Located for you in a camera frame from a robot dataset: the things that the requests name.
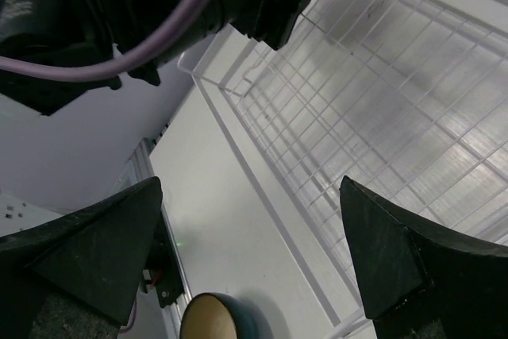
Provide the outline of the tan bowl dark rim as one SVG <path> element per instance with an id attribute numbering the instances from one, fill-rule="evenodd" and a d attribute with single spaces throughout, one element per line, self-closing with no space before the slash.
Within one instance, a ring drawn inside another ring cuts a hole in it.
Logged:
<path id="1" fill-rule="evenodd" d="M 252 305 L 231 295 L 205 292 L 196 295 L 184 310 L 181 339 L 274 338 L 266 318 Z"/>

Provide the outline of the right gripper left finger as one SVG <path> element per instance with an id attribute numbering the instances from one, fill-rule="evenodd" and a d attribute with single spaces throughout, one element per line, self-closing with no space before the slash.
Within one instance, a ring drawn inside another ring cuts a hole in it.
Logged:
<path id="1" fill-rule="evenodd" d="M 115 338 L 160 219 L 161 182 L 1 239 L 3 338 Z"/>

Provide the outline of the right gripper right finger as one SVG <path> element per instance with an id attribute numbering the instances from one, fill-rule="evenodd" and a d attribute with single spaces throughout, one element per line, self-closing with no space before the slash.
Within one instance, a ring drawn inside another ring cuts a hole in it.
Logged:
<path id="1" fill-rule="evenodd" d="M 345 176 L 341 216 L 379 338 L 505 338 L 507 248 L 458 233 Z"/>

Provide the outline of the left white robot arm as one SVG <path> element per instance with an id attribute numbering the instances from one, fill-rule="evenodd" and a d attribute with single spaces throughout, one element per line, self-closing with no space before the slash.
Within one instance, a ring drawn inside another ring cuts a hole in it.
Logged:
<path id="1" fill-rule="evenodd" d="M 55 67 L 82 67 L 127 53 L 162 25 L 181 0 L 1 0 L 1 54 Z M 279 49 L 311 0 L 207 0 L 182 35 L 151 59 L 129 69 L 158 86 L 158 70 L 210 35 L 231 25 Z"/>

